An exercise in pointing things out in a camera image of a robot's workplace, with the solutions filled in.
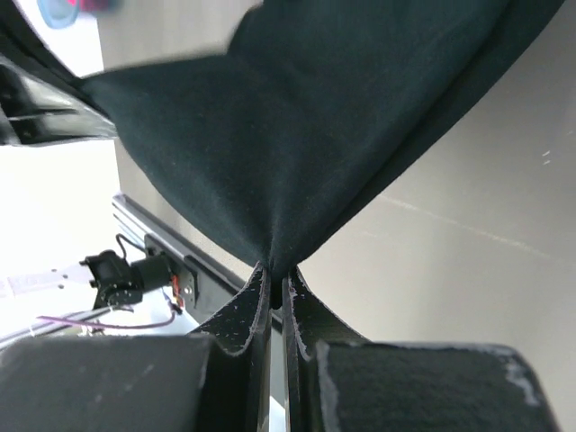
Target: black wire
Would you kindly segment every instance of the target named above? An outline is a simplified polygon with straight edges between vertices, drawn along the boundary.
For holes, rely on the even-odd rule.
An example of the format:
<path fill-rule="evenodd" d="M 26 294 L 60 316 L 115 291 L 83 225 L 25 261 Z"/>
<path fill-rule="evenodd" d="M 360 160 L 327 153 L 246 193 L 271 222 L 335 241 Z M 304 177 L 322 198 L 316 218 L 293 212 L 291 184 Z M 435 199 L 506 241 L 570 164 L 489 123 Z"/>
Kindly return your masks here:
<path fill-rule="evenodd" d="M 130 240 L 123 234 L 116 234 L 116 242 L 118 243 L 118 246 L 120 246 L 120 249 L 122 251 L 122 259 L 126 259 L 126 257 L 128 256 L 128 253 L 126 252 L 126 247 L 124 247 L 122 242 L 129 244 L 130 246 L 136 248 L 140 252 L 146 253 L 146 249 L 144 247 L 134 243 L 132 240 Z"/>

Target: dark green fabric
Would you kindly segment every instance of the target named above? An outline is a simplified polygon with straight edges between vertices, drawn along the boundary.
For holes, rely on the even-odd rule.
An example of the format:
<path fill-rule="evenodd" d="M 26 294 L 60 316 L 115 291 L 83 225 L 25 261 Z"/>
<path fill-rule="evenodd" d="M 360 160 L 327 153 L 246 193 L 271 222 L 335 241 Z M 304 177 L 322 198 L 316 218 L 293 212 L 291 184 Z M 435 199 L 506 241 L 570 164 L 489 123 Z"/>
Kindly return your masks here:
<path fill-rule="evenodd" d="M 226 55 L 83 89 L 177 211 L 277 280 L 446 133 L 561 4 L 267 0 Z"/>

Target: cable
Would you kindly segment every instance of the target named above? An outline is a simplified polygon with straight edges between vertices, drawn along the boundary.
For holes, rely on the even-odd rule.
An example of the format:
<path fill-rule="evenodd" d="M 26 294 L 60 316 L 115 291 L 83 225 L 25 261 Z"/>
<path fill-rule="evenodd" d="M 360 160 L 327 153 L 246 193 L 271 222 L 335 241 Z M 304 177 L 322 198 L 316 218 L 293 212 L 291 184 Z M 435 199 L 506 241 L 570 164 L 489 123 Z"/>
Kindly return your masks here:
<path fill-rule="evenodd" d="M 177 315 L 182 315 L 183 312 L 182 307 L 179 304 L 173 304 L 172 299 L 170 299 L 170 297 L 168 296 L 168 294 L 164 292 L 164 290 L 162 290 L 162 295 L 164 295 L 164 298 L 168 302 L 170 308 L 172 308 L 172 311 L 175 312 Z"/>
<path fill-rule="evenodd" d="M 60 318 L 60 317 L 48 317 L 46 315 L 40 315 L 36 317 L 37 320 L 46 320 L 50 322 L 56 322 L 58 324 L 65 324 L 67 326 L 77 326 L 77 327 L 89 327 L 91 329 L 113 329 L 113 330 L 145 330 L 145 329 L 158 329 L 161 327 L 168 326 L 174 322 L 176 319 L 177 310 L 173 307 L 172 304 L 169 304 L 170 310 L 172 314 L 170 319 L 166 321 L 155 322 L 152 324 L 142 324 L 139 326 L 120 326 L 117 324 L 103 324 L 101 322 L 86 322 L 86 321 L 77 321 L 75 319 L 67 319 L 67 318 Z"/>
<path fill-rule="evenodd" d="M 93 319 L 98 318 L 101 315 L 105 314 L 106 312 L 110 312 L 110 311 L 134 312 L 134 309 L 131 306 L 115 306 L 113 308 L 105 307 L 105 308 L 90 310 L 90 311 L 82 310 L 80 312 L 68 313 L 65 315 L 64 318 L 72 320 L 77 315 L 90 314 L 89 319 L 93 320 Z M 43 336 L 43 335 L 49 335 L 51 333 L 54 333 L 55 331 L 59 331 L 58 329 L 51 328 L 50 324 L 52 324 L 52 323 L 51 322 L 43 322 L 41 324 L 33 324 L 32 326 L 29 326 L 26 330 L 20 330 L 16 333 L 12 333 L 12 334 L 9 334 L 5 337 L 2 337 L 2 338 L 0 338 L 0 349 L 3 349 L 3 347 L 5 347 L 6 344 L 11 343 L 11 341 L 19 340 L 21 338 L 26 337 L 27 335 Z"/>
<path fill-rule="evenodd" d="M 176 297 L 179 308 L 184 307 L 184 299 L 182 298 L 182 293 L 180 290 L 180 282 L 178 281 L 178 276 L 172 276 L 172 293 Z"/>
<path fill-rule="evenodd" d="M 134 313 L 134 308 L 132 308 L 130 305 L 112 306 L 111 312 L 113 311 L 124 311 Z"/>
<path fill-rule="evenodd" d="M 126 256 L 128 255 L 128 253 L 126 252 L 126 247 L 124 247 L 124 244 L 122 242 L 129 244 L 130 246 L 136 248 L 140 252 L 146 253 L 146 249 L 144 247 L 140 246 L 137 243 L 134 243 L 132 240 L 130 240 L 123 234 L 116 234 L 116 242 L 118 243 L 118 246 L 120 246 L 120 249 L 122 251 L 122 259 L 126 259 Z"/>

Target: blue object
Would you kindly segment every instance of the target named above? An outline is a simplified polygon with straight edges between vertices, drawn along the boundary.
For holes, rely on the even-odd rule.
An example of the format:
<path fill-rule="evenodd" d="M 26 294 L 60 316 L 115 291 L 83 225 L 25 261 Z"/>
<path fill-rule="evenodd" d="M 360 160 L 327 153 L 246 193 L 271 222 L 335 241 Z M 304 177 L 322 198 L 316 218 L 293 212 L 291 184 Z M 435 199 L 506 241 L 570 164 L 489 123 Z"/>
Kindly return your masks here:
<path fill-rule="evenodd" d="M 44 22 L 51 29 L 65 29 L 76 22 L 80 13 L 80 2 L 71 4 L 68 0 L 38 0 L 38 7 Z"/>

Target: gray floor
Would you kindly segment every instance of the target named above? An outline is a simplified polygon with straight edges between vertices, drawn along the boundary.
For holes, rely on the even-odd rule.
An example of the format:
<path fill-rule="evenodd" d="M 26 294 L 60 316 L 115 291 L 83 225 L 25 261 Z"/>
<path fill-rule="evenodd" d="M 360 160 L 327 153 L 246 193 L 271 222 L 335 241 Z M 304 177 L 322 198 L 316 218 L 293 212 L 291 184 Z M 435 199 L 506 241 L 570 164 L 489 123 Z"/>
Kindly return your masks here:
<path fill-rule="evenodd" d="M 251 0 L 126 2 L 99 22 L 107 68 L 220 49 Z M 576 0 L 490 93 L 302 265 L 369 338 L 496 342 L 576 430 Z M 117 146 L 121 189 L 246 276 Z"/>

